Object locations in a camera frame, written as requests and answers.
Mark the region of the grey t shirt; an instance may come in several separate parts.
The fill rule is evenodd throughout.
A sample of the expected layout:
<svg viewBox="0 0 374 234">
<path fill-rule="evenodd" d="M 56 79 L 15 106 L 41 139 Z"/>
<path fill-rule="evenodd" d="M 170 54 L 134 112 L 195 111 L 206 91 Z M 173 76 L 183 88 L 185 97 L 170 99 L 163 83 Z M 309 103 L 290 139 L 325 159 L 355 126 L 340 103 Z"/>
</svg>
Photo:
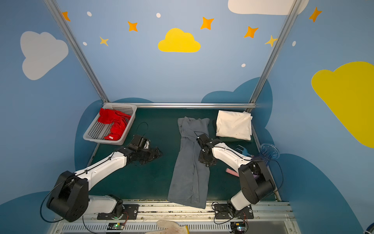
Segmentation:
<svg viewBox="0 0 374 234">
<path fill-rule="evenodd" d="M 194 208 L 206 208 L 210 170 L 199 162 L 197 137 L 208 134 L 210 119 L 179 118 L 180 151 L 168 192 L 168 201 Z"/>
</svg>

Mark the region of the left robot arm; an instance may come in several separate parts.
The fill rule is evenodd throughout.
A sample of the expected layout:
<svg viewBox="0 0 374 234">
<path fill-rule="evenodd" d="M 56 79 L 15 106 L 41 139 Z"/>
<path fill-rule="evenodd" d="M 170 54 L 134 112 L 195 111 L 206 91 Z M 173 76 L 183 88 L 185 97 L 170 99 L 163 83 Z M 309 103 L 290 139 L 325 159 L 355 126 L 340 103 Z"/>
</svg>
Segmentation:
<svg viewBox="0 0 374 234">
<path fill-rule="evenodd" d="M 134 135 L 127 146 L 114 150 L 101 161 L 76 172 L 60 174 L 42 204 L 68 222 L 91 214 L 120 220 L 126 213 L 122 199 L 114 195 L 91 196 L 89 191 L 101 180 L 131 163 L 144 165 L 162 155 L 158 147 L 151 147 L 148 138 Z"/>
</svg>

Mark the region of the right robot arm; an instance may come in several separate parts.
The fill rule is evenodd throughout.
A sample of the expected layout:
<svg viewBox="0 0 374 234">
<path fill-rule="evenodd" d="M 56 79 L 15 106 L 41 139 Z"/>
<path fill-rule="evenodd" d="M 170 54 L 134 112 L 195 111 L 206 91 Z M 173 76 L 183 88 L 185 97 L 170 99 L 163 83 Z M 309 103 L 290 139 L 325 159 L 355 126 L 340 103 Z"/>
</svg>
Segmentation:
<svg viewBox="0 0 374 234">
<path fill-rule="evenodd" d="M 274 179 L 261 158 L 240 154 L 219 139 L 211 139 L 207 134 L 199 135 L 196 140 L 201 147 L 200 163 L 210 167 L 220 160 L 239 175 L 241 189 L 227 202 L 227 211 L 231 217 L 275 192 Z"/>
</svg>

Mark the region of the red t shirt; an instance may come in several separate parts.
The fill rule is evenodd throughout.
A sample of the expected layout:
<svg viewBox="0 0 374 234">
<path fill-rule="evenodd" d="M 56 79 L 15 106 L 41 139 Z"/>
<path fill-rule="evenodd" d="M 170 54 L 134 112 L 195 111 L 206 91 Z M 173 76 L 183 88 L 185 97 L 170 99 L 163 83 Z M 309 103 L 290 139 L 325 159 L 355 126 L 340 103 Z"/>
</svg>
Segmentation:
<svg viewBox="0 0 374 234">
<path fill-rule="evenodd" d="M 104 137 L 105 140 L 117 141 L 125 132 L 131 116 L 118 110 L 103 109 L 99 111 L 98 122 L 112 124 L 110 133 Z"/>
</svg>

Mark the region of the folded white t shirt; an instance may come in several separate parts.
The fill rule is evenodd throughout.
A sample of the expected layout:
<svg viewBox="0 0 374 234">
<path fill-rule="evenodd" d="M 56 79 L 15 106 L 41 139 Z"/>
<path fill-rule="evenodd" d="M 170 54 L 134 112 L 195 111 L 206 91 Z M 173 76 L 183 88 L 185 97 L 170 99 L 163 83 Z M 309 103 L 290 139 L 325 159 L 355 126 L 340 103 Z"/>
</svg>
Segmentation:
<svg viewBox="0 0 374 234">
<path fill-rule="evenodd" d="M 216 120 L 216 136 L 251 140 L 252 116 L 248 112 L 219 110 Z"/>
</svg>

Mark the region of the right circuit board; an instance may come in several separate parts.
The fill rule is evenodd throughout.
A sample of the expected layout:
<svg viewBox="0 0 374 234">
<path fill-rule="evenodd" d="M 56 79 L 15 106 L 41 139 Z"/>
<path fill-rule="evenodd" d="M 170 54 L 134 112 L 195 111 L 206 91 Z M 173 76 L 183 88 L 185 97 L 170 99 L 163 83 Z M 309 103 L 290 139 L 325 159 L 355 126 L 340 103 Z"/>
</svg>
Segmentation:
<svg viewBox="0 0 374 234">
<path fill-rule="evenodd" d="M 231 222 L 231 234 L 244 234 L 247 231 L 245 222 Z"/>
</svg>

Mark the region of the circuit board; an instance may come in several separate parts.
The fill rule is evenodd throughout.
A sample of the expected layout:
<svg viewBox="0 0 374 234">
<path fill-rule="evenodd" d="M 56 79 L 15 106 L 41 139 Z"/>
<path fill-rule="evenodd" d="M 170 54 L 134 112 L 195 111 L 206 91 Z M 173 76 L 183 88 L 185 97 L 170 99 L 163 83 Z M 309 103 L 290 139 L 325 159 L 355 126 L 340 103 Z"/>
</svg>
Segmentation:
<svg viewBox="0 0 374 234">
<path fill-rule="evenodd" d="M 245 222 L 231 222 L 231 234 L 244 234 L 247 231 Z"/>
<path fill-rule="evenodd" d="M 107 231 L 123 231 L 125 223 L 109 223 Z"/>
</svg>

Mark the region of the left circuit board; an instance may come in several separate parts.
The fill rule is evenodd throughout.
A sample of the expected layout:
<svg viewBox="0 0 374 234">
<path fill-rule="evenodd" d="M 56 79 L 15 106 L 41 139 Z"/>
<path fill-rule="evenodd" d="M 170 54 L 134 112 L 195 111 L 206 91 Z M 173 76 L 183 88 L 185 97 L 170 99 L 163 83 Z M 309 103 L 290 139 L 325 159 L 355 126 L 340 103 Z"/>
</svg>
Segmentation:
<svg viewBox="0 0 374 234">
<path fill-rule="evenodd" d="M 109 223 L 107 231 L 123 231 L 125 223 Z"/>
</svg>

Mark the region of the white work glove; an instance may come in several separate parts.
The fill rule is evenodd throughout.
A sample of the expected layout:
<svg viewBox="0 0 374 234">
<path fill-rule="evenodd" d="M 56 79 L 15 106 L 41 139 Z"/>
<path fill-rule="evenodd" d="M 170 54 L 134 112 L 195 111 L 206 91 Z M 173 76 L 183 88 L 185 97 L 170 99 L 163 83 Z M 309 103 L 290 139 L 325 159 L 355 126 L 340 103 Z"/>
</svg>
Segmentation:
<svg viewBox="0 0 374 234">
<path fill-rule="evenodd" d="M 156 224 L 161 230 L 146 232 L 146 234 L 190 234 L 188 226 L 180 226 L 174 221 L 159 220 Z"/>
</svg>

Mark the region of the horizontal aluminium frame bar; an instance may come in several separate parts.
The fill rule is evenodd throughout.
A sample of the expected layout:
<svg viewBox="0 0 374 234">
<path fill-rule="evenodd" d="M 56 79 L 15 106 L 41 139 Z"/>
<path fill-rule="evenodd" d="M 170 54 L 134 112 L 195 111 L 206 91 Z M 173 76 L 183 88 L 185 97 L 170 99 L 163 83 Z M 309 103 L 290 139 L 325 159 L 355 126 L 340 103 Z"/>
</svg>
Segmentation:
<svg viewBox="0 0 374 234">
<path fill-rule="evenodd" d="M 255 103 L 146 103 L 132 102 L 137 108 L 155 109 L 254 109 Z"/>
</svg>

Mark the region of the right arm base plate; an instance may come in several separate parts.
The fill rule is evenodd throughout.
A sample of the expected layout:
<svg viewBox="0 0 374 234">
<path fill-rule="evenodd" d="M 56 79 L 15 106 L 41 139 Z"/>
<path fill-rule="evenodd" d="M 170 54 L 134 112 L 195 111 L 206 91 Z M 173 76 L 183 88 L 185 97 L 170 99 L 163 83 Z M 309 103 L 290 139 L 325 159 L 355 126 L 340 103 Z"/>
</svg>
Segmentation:
<svg viewBox="0 0 374 234">
<path fill-rule="evenodd" d="M 251 205 L 245 206 L 241 210 L 235 210 L 235 208 L 226 203 L 214 202 L 211 205 L 215 212 L 216 219 L 231 219 L 231 218 L 241 218 L 241 219 L 253 219 L 254 213 Z"/>
</svg>

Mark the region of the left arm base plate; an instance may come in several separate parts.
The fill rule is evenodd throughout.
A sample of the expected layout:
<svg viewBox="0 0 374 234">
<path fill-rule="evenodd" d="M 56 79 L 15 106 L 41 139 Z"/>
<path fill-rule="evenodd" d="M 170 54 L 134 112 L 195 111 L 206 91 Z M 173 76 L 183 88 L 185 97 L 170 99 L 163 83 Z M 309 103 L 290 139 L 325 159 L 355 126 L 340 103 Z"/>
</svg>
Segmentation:
<svg viewBox="0 0 374 234">
<path fill-rule="evenodd" d="M 97 220 L 135 220 L 138 209 L 138 204 L 120 204 L 110 213 L 99 213 Z"/>
</svg>

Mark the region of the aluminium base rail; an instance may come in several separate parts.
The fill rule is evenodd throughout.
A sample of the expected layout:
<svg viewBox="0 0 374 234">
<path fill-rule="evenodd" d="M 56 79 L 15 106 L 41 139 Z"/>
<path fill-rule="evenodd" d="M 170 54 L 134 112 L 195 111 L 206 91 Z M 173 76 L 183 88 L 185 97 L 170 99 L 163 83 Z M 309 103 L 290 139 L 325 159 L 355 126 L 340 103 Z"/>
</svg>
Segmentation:
<svg viewBox="0 0 374 234">
<path fill-rule="evenodd" d="M 188 226 L 191 234 L 230 234 L 231 222 L 245 222 L 246 234 L 299 234 L 293 210 L 288 202 L 265 201 L 251 205 L 253 219 L 216 219 L 208 201 L 205 209 L 183 206 L 160 200 L 128 200 L 125 204 L 138 204 L 135 220 L 97 220 L 97 214 L 85 215 L 75 222 L 60 221 L 51 224 L 50 234 L 144 234 L 161 230 L 159 220 L 169 220 Z M 125 223 L 123 231 L 107 231 L 109 223 Z"/>
</svg>

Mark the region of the left aluminium frame post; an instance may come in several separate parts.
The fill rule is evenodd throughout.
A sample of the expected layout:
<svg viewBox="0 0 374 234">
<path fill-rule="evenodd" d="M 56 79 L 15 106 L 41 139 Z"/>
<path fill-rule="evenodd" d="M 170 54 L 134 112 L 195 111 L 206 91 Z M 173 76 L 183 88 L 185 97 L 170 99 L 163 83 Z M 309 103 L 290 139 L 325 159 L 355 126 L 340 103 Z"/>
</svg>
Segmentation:
<svg viewBox="0 0 374 234">
<path fill-rule="evenodd" d="M 92 85 L 94 86 L 101 100 L 104 103 L 110 102 L 96 74 L 94 73 L 91 65 L 89 64 L 79 42 L 77 41 L 71 28 L 69 27 L 68 21 L 64 18 L 63 13 L 61 12 L 57 1 L 44 0 L 44 3 L 46 4 L 48 10 L 50 11 L 57 25 L 59 26 L 61 32 L 65 36 L 67 42 L 71 46 L 74 54 L 76 55 L 78 61 L 83 67 L 85 73 L 87 74 L 89 80 L 91 81 Z"/>
</svg>

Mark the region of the aluminium frame post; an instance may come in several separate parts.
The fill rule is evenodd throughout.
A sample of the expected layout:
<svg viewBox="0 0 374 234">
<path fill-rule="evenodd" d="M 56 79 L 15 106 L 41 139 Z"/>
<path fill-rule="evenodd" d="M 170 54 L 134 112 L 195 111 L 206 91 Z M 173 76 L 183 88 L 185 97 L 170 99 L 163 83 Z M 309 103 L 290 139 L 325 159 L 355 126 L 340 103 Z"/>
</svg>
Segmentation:
<svg viewBox="0 0 374 234">
<path fill-rule="evenodd" d="M 79 42 L 77 41 L 71 28 L 69 27 L 68 21 L 64 18 L 63 13 L 61 12 L 57 1 L 44 0 L 44 3 L 46 4 L 48 10 L 50 11 L 57 25 L 59 26 L 61 32 L 65 36 L 67 42 L 71 46 L 74 54 L 76 55 L 78 61 L 83 67 L 85 73 L 87 74 L 89 80 L 91 81 L 92 85 L 94 86 L 101 100 L 104 103 L 110 102 L 96 74 L 94 73 L 91 65 L 89 64 Z"/>
<path fill-rule="evenodd" d="M 257 82 L 257 85 L 251 95 L 249 105 L 254 108 L 256 106 L 256 102 L 258 100 L 258 97 L 261 94 L 261 91 L 272 71 L 273 66 L 276 63 L 276 60 L 281 52 L 281 49 L 296 21 L 296 18 L 298 16 L 298 11 L 301 8 L 302 0 L 296 0 L 292 3 L 290 11 L 285 19 L 285 22 L 280 30 L 280 33 L 278 35 L 278 40 L 275 41 L 275 45 L 273 45 L 273 49 L 270 53 L 269 59 L 265 65 L 265 68 L 259 78 L 259 81 Z"/>
</svg>

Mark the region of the right aluminium frame post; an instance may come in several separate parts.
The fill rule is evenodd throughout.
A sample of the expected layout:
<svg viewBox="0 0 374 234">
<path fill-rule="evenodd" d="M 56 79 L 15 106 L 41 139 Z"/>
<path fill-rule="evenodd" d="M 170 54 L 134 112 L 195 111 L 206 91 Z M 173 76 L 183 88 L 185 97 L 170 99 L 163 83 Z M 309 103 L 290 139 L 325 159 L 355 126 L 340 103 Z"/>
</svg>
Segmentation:
<svg viewBox="0 0 374 234">
<path fill-rule="evenodd" d="M 256 102 L 258 100 L 258 97 L 261 94 L 261 91 L 272 71 L 273 66 L 276 63 L 276 60 L 281 52 L 281 49 L 296 21 L 296 18 L 298 16 L 298 11 L 301 8 L 302 0 L 296 0 L 292 3 L 290 11 L 285 19 L 285 22 L 280 30 L 280 33 L 278 35 L 278 40 L 275 41 L 275 45 L 273 45 L 273 49 L 270 53 L 269 59 L 265 65 L 265 68 L 259 78 L 259 81 L 257 82 L 257 85 L 251 95 L 249 105 L 254 108 L 256 106 Z"/>
</svg>

